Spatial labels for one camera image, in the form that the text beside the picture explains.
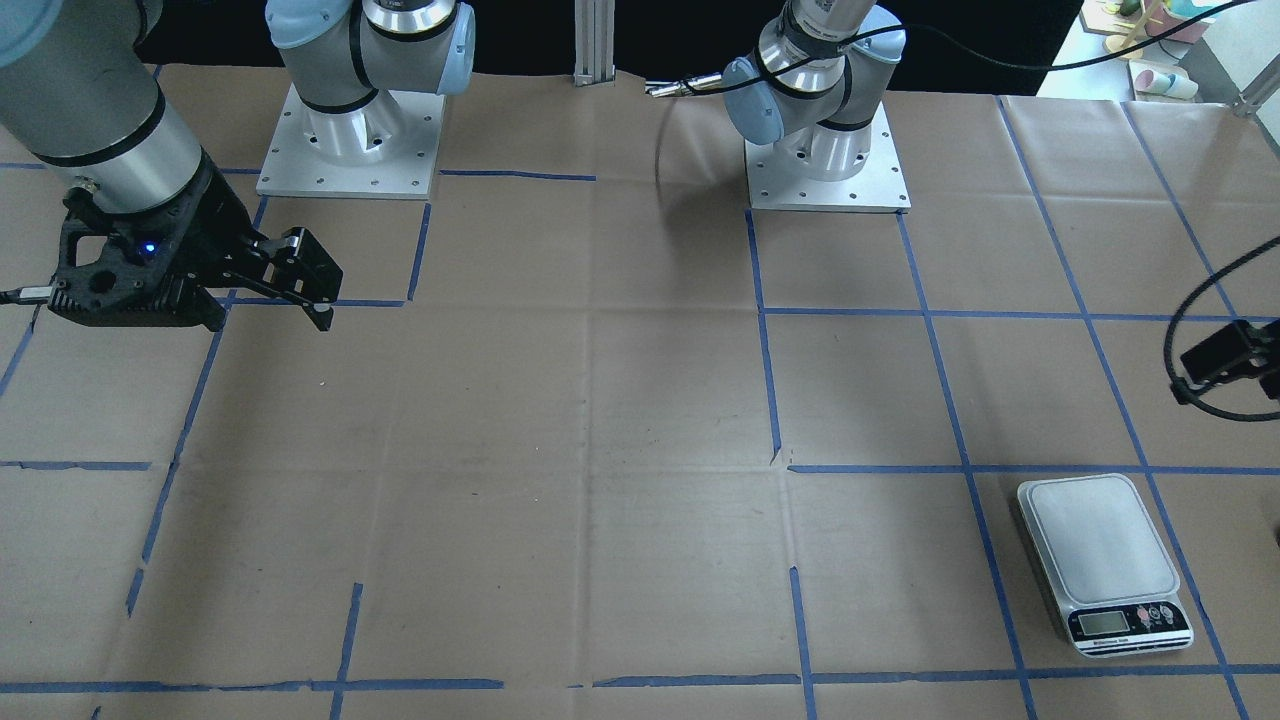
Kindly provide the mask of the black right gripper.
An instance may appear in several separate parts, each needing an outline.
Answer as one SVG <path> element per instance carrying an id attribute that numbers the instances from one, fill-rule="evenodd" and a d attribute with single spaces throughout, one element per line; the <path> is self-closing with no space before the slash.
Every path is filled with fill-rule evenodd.
<path id="1" fill-rule="evenodd" d="M 210 291 L 242 288 L 301 307 L 320 332 L 332 328 L 343 270 L 306 228 L 262 241 L 209 155 L 174 199 L 147 211 L 108 214 L 84 187 L 68 190 L 63 202 L 47 307 L 69 322 L 216 332 L 225 313 Z"/>

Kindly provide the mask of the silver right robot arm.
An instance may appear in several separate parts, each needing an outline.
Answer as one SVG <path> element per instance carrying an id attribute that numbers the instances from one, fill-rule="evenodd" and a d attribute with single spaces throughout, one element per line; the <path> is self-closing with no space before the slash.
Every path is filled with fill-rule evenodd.
<path id="1" fill-rule="evenodd" d="M 259 232 L 137 56 L 160 1 L 5 1 L 3 126 L 67 184 L 58 268 L 3 292 L 91 327 L 224 327 L 215 288 L 332 325 L 343 273 L 312 232 Z M 291 76 L 259 191 L 425 199 L 443 100 L 470 83 L 462 1 L 270 1 Z"/>

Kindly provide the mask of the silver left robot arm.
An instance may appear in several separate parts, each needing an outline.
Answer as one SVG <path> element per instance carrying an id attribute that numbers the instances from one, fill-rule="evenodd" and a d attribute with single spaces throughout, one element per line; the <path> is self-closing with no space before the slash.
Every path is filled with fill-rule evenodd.
<path id="1" fill-rule="evenodd" d="M 968 47 L 941 28 L 902 23 L 873 1 L 787 1 L 762 29 L 751 54 L 724 68 L 718 92 L 724 95 L 735 128 L 753 143 L 778 143 L 817 127 L 856 133 L 869 124 L 872 105 L 901 61 L 910 29 L 934 35 L 992 65 L 1029 70 L 1028 64 Z M 1231 273 L 1275 249 L 1277 240 L 1267 240 L 1215 272 L 1171 315 L 1162 364 L 1180 405 L 1234 421 L 1277 419 L 1275 411 L 1239 414 L 1203 400 L 1211 389 L 1239 380 L 1254 380 L 1267 398 L 1277 400 L 1277 322 L 1258 325 L 1234 319 L 1180 356 L 1174 354 L 1176 332 L 1190 306 Z"/>

